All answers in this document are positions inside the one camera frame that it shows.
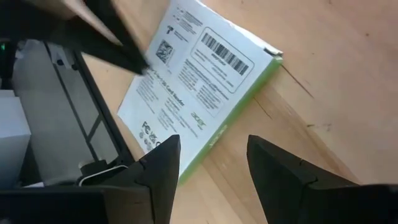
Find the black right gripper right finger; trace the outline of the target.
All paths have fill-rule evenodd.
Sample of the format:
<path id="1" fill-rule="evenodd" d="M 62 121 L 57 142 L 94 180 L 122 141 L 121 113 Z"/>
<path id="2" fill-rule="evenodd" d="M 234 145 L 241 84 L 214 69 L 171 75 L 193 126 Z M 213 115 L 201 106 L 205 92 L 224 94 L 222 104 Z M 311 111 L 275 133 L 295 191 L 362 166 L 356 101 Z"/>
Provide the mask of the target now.
<path id="1" fill-rule="evenodd" d="M 304 190 L 355 186 L 256 135 L 248 136 L 247 160 L 268 224 L 297 224 Z"/>

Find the white card reader box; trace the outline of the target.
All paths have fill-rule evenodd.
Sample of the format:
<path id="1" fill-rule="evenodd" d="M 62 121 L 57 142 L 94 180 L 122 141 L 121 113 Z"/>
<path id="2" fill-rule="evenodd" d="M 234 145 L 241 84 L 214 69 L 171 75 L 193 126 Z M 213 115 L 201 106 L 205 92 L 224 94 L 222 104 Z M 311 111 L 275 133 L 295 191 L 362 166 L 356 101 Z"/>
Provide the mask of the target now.
<path id="1" fill-rule="evenodd" d="M 133 79 L 118 116 L 144 152 L 179 135 L 184 181 L 282 56 L 199 0 L 171 0 L 146 52 L 149 68 Z"/>

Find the black and grey device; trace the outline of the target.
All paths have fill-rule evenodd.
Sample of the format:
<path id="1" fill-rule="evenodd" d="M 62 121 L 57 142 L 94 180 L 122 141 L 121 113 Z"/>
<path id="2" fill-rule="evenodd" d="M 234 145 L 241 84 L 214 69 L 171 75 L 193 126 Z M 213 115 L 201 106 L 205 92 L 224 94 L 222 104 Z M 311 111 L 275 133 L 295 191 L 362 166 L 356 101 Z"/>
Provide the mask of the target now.
<path id="1" fill-rule="evenodd" d="M 76 185 L 99 184 L 136 160 L 107 106 L 82 53 L 45 43 L 52 66 L 72 110 L 91 159 L 83 160 Z"/>

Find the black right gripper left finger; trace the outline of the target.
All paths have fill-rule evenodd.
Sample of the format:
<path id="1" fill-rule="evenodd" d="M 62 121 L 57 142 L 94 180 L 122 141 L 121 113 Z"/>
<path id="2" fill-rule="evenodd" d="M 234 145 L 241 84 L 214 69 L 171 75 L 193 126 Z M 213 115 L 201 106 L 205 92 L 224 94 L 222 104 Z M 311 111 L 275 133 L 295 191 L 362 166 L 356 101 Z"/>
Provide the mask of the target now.
<path id="1" fill-rule="evenodd" d="M 102 182 L 122 190 L 108 209 L 118 223 L 169 224 L 179 178 L 180 136 L 174 134 Z"/>

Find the white box under table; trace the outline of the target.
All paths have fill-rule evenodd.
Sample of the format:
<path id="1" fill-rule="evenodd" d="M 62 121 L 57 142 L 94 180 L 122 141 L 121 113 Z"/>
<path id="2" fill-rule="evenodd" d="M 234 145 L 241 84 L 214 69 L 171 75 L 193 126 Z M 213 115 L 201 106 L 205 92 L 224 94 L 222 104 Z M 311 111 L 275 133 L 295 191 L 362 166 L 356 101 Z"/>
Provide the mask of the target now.
<path id="1" fill-rule="evenodd" d="M 17 184 L 30 135 L 20 98 L 0 90 L 0 189 Z"/>

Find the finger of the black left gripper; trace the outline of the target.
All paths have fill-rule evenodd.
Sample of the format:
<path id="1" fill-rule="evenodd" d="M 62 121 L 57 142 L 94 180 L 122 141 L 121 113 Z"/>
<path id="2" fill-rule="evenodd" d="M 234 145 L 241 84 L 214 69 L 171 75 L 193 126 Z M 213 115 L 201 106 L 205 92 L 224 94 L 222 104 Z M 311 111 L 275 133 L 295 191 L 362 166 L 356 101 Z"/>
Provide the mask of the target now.
<path id="1" fill-rule="evenodd" d="M 129 71 L 132 68 L 128 58 L 121 52 L 121 44 L 110 41 L 80 18 L 62 21 L 62 30 L 51 36 L 49 41 L 72 50 L 84 52 Z"/>
<path id="2" fill-rule="evenodd" d="M 88 8 L 120 41 L 121 52 L 128 58 L 132 68 L 130 71 L 143 71 L 149 65 L 142 52 L 124 25 L 113 0 L 85 0 Z"/>

